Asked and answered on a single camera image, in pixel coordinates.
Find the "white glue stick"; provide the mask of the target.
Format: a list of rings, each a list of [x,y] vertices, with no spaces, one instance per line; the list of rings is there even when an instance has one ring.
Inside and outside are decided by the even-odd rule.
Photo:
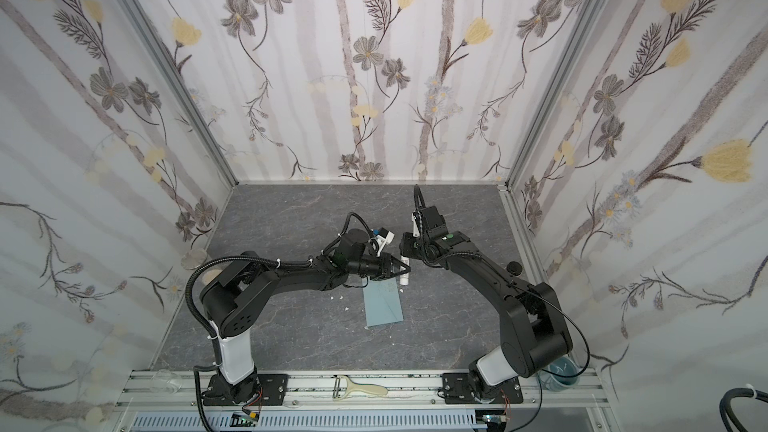
[[[400,266],[400,272],[399,275],[399,284],[401,286],[407,286],[410,282],[409,274],[410,274],[410,259],[407,257],[402,256],[400,258],[400,261],[402,262],[402,265]]]

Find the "light green envelope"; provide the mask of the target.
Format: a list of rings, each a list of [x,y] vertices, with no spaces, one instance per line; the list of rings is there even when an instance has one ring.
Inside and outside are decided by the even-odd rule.
[[[400,291],[396,279],[371,281],[363,289],[363,297],[367,327],[403,321]]]

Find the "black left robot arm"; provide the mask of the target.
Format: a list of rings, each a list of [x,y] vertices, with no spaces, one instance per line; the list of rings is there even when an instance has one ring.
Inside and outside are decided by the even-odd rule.
[[[270,299],[281,293],[346,287],[351,276],[368,285],[408,274],[410,265],[384,250],[393,238],[387,230],[377,234],[352,229],[303,262],[246,251],[198,267],[184,297],[214,350],[213,365],[193,370],[198,404],[246,406],[263,400],[250,332]]]

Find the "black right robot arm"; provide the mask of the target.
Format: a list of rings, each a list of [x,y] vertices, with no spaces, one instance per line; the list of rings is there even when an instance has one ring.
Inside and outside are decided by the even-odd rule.
[[[417,233],[407,233],[401,255],[445,269],[469,283],[499,317],[499,345],[468,369],[471,393],[488,400],[501,385],[529,378],[573,349],[573,340],[556,293],[545,283],[533,285],[480,252],[464,233],[448,230],[434,206],[417,205]]]

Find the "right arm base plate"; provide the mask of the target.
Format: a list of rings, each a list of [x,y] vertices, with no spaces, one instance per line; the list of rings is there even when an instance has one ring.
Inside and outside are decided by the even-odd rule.
[[[517,377],[487,385],[473,372],[446,372],[437,395],[448,405],[521,404],[523,394]]]

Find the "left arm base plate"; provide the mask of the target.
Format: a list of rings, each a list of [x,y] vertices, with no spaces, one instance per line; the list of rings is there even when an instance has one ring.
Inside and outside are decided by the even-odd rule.
[[[202,391],[205,406],[281,406],[287,392],[288,374],[251,373],[241,382],[230,384],[217,372]]]

